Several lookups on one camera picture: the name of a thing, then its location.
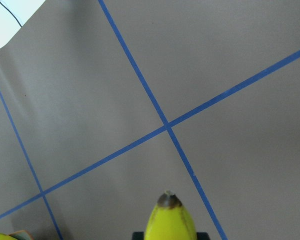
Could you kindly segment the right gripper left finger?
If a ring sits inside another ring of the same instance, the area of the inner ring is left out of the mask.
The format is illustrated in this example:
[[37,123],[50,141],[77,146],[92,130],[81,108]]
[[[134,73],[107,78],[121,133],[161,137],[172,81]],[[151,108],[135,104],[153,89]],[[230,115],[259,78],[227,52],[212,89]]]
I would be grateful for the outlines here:
[[135,231],[132,233],[132,240],[144,240],[144,232],[143,231]]

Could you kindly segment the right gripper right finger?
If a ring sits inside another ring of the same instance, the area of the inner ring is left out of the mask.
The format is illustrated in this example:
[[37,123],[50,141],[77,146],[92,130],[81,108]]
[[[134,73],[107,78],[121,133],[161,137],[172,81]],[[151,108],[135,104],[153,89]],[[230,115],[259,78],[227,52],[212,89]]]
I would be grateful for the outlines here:
[[207,232],[197,232],[197,240],[209,240],[209,234]]

